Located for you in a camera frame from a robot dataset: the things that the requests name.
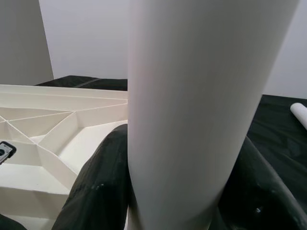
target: white rolled paper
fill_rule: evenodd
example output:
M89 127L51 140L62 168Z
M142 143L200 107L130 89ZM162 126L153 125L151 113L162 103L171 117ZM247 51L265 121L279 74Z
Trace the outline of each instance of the white rolled paper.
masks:
M305 129L307 129L307 108L301 103L294 103L290 107L290 110Z
M128 229L205 230L297 1L131 3Z

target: white cylinder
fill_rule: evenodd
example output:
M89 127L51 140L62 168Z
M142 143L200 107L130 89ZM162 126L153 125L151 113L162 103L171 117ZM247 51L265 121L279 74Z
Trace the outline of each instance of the white cylinder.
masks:
M208 229L296 4L132 0L129 230Z
M294 103L290 107L290 110L305 129L307 129L307 108L301 103Z

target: remote control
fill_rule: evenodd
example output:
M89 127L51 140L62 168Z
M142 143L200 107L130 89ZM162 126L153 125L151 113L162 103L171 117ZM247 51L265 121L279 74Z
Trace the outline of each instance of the remote control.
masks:
M16 148L3 141L0 143L0 164L2 164L6 159L10 158L16 152Z

